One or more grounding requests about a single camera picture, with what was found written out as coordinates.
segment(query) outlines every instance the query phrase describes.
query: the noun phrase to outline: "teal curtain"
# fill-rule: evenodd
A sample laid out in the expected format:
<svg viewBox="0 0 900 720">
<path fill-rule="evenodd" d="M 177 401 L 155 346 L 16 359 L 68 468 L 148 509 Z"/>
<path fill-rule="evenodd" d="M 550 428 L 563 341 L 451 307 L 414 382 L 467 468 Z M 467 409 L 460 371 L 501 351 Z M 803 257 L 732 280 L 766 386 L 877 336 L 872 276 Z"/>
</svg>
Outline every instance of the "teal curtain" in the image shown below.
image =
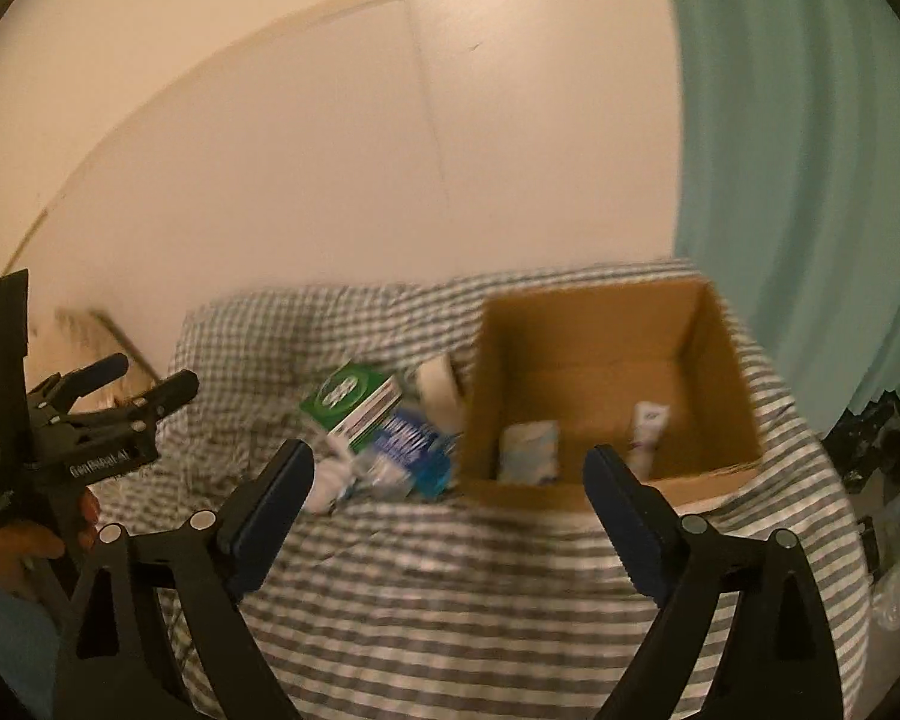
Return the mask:
<svg viewBox="0 0 900 720">
<path fill-rule="evenodd" d="M 884 0 L 674 0 L 677 253 L 811 426 L 900 395 L 900 22 Z"/>
</svg>

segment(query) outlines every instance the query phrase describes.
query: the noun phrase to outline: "gray and white checkered fabric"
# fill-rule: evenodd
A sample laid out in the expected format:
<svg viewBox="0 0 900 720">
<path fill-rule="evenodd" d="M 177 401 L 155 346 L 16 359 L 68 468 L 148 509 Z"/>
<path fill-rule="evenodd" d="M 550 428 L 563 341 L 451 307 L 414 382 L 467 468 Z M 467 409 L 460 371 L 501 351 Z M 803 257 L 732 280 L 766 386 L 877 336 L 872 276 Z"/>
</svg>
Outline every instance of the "gray and white checkered fabric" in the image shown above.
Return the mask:
<svg viewBox="0 0 900 720">
<path fill-rule="evenodd" d="M 682 262 L 549 269 L 436 286 L 310 287 L 191 314 L 173 367 L 200 394 L 167 420 L 164 459 L 103 489 L 132 532 L 215 507 L 287 437 L 325 449 L 296 404 L 346 359 L 409 373 L 439 352 L 468 369 L 482 302 L 507 290 L 693 274 Z M 708 514 L 724 533 L 795 531 L 837 646 L 847 713 L 863 677 L 869 589 L 850 504 L 760 348 L 730 319 L 766 453 L 759 475 Z M 677 715 L 697 709 L 727 638 L 720 603 Z M 173 645 L 197 707 L 217 714 L 175 601 Z M 501 524 L 451 504 L 352 501 L 296 522 L 242 613 L 304 715 L 320 718 L 590 718 L 655 615 L 599 525 Z"/>
</svg>

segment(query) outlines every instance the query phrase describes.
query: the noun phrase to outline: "green box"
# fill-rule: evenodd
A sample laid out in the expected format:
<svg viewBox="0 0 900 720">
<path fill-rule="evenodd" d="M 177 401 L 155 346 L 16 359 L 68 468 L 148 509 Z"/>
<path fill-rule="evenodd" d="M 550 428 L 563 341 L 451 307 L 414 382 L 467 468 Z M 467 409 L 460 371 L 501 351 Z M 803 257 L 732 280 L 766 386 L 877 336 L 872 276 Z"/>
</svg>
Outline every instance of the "green box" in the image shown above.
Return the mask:
<svg viewBox="0 0 900 720">
<path fill-rule="evenodd" d="M 402 396 L 396 377 L 348 362 L 303 399 L 300 410 L 327 435 L 327 442 L 341 457 L 352 460 Z"/>
</svg>

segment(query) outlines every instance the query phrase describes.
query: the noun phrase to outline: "blue packaging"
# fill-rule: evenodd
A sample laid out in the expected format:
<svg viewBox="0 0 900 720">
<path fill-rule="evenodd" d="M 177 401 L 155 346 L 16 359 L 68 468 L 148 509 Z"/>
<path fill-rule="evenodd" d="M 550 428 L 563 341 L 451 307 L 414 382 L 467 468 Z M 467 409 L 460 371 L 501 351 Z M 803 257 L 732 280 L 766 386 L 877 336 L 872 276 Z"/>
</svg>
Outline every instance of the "blue packaging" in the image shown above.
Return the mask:
<svg viewBox="0 0 900 720">
<path fill-rule="evenodd" d="M 387 416 L 373 437 L 373 449 L 404 469 L 427 498 L 446 490 L 456 443 L 456 437 L 444 436 L 420 413 L 404 407 Z"/>
</svg>

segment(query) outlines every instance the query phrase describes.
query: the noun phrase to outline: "screw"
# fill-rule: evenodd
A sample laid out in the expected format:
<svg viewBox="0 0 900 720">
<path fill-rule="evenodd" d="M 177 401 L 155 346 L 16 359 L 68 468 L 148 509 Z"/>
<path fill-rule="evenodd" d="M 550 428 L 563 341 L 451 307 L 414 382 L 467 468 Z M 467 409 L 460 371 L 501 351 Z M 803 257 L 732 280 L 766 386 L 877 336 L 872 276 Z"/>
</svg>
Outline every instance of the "screw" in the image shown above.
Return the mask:
<svg viewBox="0 0 900 720">
<path fill-rule="evenodd" d="M 706 533 L 706 519 L 700 517 L 698 514 L 687 514 L 686 517 L 680 519 L 680 526 L 687 531 L 687 533 L 696 533 L 699 536 L 701 533 Z"/>
<path fill-rule="evenodd" d="M 202 512 L 197 512 L 190 517 L 190 527 L 193 528 L 194 531 L 205 531 L 216 521 L 216 514 L 210 512 L 208 509 L 204 509 Z"/>
<path fill-rule="evenodd" d="M 773 539 L 784 549 L 793 549 L 800 543 L 793 531 L 777 531 Z"/>
<path fill-rule="evenodd" d="M 103 526 L 101 531 L 97 533 L 97 538 L 100 539 L 104 544 L 112 544 L 114 541 L 117 541 L 120 538 L 121 534 L 124 532 L 124 529 L 117 525 L 115 522 L 110 523 L 109 525 Z"/>
</svg>

